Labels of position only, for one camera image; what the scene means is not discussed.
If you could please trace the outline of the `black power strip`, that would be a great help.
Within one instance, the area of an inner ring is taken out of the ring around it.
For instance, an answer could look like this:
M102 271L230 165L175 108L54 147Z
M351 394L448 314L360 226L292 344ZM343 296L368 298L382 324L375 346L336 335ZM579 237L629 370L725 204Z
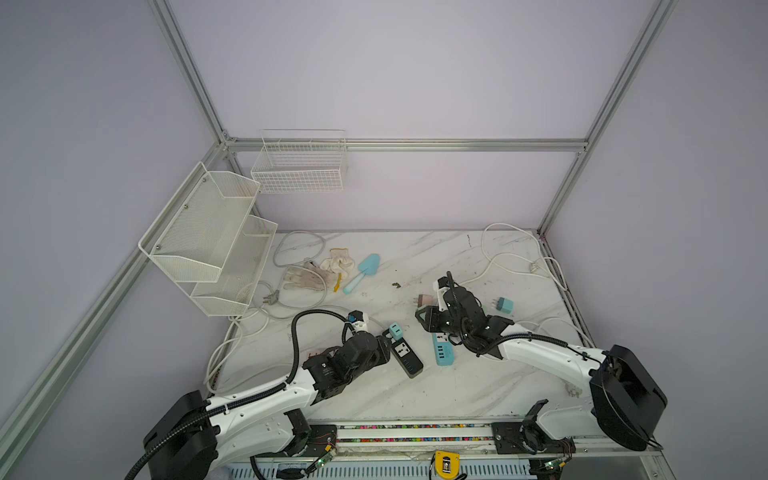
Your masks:
M413 350L413 348L409 345L407 340L405 339L404 332L403 332L403 338L398 341L394 341L391 338L391 335L388 329L387 329L387 332L384 334L384 336L389 341L389 346L392 351L393 357L401 365L406 375L411 379L418 376L423 371L424 364L419 358L419 356L416 354L416 352Z

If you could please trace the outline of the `teal plug adapter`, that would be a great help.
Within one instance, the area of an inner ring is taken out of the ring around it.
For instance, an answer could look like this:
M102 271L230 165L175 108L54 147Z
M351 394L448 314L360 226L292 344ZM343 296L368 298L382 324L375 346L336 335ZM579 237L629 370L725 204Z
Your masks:
M501 313L511 314L514 309L514 302L508 298L499 297L495 302L495 308Z

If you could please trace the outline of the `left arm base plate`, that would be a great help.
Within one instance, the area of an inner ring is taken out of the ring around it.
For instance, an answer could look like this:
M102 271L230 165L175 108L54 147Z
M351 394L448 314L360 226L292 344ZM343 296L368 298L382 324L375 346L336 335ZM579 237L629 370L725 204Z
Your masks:
M305 438L292 441L281 451L258 454L257 458L319 457L328 446L336 444L337 435L336 425L311 425Z

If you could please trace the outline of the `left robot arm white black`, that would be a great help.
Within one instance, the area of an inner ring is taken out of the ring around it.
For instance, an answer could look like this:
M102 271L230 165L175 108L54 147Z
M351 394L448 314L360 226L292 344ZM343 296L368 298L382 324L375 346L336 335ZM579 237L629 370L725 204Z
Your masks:
M342 322L341 342L301 360L298 324L322 315ZM240 393L205 398L183 395L145 436L143 455L127 473L143 468L153 479L203 479L222 464L261 454L294 456L309 441L304 409L340 395L364 373L389 362L391 336L367 328L367 316L313 308L290 323L291 368L288 374Z

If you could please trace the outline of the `pink plug adapter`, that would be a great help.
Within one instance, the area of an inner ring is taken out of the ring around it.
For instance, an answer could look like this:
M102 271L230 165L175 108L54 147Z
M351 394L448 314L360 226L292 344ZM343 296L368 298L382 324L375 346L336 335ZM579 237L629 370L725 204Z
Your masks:
M432 306L436 304L436 299L433 295L419 294L417 296L417 307Z

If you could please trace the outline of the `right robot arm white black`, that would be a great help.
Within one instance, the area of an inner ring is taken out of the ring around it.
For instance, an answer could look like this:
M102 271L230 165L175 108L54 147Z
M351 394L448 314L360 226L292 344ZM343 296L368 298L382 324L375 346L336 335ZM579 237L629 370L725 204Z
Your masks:
M572 401L540 399L529 409L519 428L524 450L538 453L551 441L593 436L632 451L658 447L654 431L668 399L630 349L578 346L488 315L451 274L434 287L436 304L415 312L425 331L457 339L476 357L522 362L575 388Z

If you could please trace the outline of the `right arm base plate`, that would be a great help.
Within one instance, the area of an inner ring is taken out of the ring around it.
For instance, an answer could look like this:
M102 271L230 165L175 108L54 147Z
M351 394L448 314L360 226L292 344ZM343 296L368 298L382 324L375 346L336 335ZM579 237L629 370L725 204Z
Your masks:
M498 454L570 456L576 450L572 438L553 439L534 423L496 422L491 424L491 430Z

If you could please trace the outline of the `teal power strip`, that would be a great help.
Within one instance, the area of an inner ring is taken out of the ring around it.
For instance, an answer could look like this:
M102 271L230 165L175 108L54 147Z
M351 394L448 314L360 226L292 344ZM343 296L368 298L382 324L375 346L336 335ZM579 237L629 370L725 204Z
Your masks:
M449 336L445 333L433 333L432 339L436 365L440 367L452 366L455 356Z

